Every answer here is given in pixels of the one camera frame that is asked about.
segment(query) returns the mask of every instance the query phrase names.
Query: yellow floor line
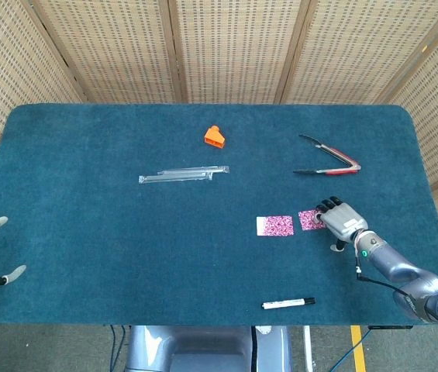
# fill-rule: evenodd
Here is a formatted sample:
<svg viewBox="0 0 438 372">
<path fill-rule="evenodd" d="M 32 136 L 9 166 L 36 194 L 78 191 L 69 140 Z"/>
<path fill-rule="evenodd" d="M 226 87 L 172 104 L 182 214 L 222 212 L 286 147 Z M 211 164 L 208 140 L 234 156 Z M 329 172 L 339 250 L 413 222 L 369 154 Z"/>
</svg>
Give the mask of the yellow floor line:
<svg viewBox="0 0 438 372">
<path fill-rule="evenodd" d="M 351 326 L 351 342 L 355 346 L 361 340 L 361 330 L 359 325 Z M 365 372 L 365 356 L 362 344 L 358 345 L 353 351 L 355 358 L 355 371 Z"/>
</svg>

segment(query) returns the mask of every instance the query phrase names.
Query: robot finger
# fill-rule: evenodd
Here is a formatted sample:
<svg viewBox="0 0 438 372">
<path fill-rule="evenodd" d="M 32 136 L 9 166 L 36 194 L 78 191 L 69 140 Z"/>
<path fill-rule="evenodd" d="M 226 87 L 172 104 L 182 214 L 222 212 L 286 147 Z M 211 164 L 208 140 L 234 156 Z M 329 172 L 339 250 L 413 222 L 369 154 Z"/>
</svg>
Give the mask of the robot finger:
<svg viewBox="0 0 438 372">
<path fill-rule="evenodd" d="M 327 200 L 327 199 L 322 200 L 322 203 L 329 209 L 332 209 L 335 207 L 334 203 L 332 203 L 330 200 Z"/>
<path fill-rule="evenodd" d="M 321 205 L 321 204 L 317 205 L 315 207 L 315 209 L 317 212 L 320 212 L 320 213 L 325 213 L 325 212 L 329 211 L 329 209 L 325 205 Z"/>
<path fill-rule="evenodd" d="M 331 196 L 329 199 L 332 200 L 335 205 L 343 204 L 343 202 L 338 197 L 336 197 L 336 196 Z"/>
</svg>

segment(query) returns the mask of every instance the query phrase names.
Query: gray floor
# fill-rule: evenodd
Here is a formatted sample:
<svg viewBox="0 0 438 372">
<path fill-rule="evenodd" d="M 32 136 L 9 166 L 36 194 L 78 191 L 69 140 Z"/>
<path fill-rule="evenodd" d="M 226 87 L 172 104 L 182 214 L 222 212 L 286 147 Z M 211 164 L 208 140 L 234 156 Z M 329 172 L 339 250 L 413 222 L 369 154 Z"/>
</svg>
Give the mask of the gray floor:
<svg viewBox="0 0 438 372">
<path fill-rule="evenodd" d="M 119 340 L 122 331 L 119 327 L 116 331 Z M 290 333 L 294 372 L 302 372 L 302 329 L 291 327 Z M 118 372 L 124 368 L 127 343 L 128 337 L 116 366 Z M 111 348 L 112 332 L 107 325 L 0 325 L 3 372 L 106 372 Z M 351 348 L 350 327 L 312 327 L 312 348 L 316 371 L 328 371 Z M 438 371 L 438 326 L 372 331 L 364 342 L 364 354 L 370 372 Z M 355 371 L 353 358 L 338 371 Z"/>
</svg>

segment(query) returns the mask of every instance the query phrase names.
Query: red tong handle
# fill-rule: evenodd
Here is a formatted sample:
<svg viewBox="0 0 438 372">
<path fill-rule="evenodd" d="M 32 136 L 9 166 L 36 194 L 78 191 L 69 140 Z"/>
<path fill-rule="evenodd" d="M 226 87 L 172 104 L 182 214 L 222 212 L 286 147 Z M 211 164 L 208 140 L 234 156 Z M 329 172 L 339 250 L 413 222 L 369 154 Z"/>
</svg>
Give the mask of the red tong handle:
<svg viewBox="0 0 438 372">
<path fill-rule="evenodd" d="M 326 172 L 328 176 L 337 176 L 339 174 L 349 174 L 349 173 L 358 173 L 358 170 L 350 169 L 350 170 L 330 170 Z"/>
<path fill-rule="evenodd" d="M 358 164 L 358 162 L 355 159 L 352 159 L 352 158 L 348 157 L 345 153 L 339 151 L 338 149 L 335 149 L 334 147 L 329 147 L 329 148 L 332 151 L 334 151 L 335 153 L 338 153 L 342 158 L 346 158 L 351 163 L 354 163 L 355 165 Z"/>
</svg>

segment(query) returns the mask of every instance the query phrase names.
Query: metal stand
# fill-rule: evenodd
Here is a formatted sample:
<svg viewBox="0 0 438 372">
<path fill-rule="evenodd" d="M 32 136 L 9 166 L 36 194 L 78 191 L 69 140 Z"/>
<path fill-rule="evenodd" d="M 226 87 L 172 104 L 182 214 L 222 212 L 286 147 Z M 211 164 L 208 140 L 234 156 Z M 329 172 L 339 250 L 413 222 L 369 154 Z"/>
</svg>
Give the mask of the metal stand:
<svg viewBox="0 0 438 372">
<path fill-rule="evenodd" d="M 310 326 L 303 326 L 303 344 L 305 346 L 305 368 L 306 372 L 313 372 L 315 362 L 312 359 L 312 338 L 310 337 Z"/>
</svg>

